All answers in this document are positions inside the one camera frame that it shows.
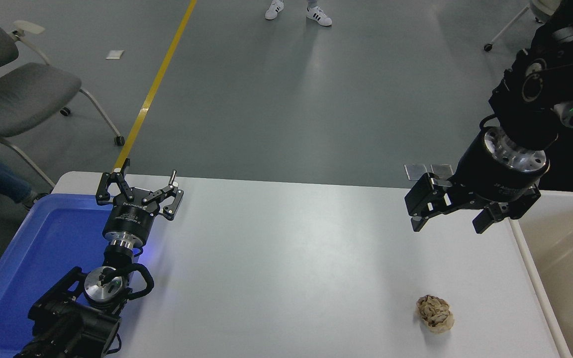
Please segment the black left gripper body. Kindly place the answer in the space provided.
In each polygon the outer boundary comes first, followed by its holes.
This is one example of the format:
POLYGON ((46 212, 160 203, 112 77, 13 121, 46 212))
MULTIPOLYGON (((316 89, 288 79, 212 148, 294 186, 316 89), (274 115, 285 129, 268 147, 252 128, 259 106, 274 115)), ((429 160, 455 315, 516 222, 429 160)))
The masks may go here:
POLYGON ((133 200, 122 193, 113 198, 113 208, 102 231, 107 241, 118 240, 121 235, 130 234, 137 242, 147 242, 154 218, 161 209, 156 201, 142 202, 151 193, 150 190, 136 187, 132 193, 133 200))

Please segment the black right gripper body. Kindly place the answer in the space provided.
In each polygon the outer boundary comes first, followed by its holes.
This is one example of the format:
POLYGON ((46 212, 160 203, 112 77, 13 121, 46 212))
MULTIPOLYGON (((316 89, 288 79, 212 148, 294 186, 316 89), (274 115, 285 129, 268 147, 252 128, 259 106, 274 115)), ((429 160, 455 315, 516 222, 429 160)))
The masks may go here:
POLYGON ((543 150, 525 149, 505 131, 481 131, 460 159, 453 181, 488 201, 513 202, 546 172, 543 150))

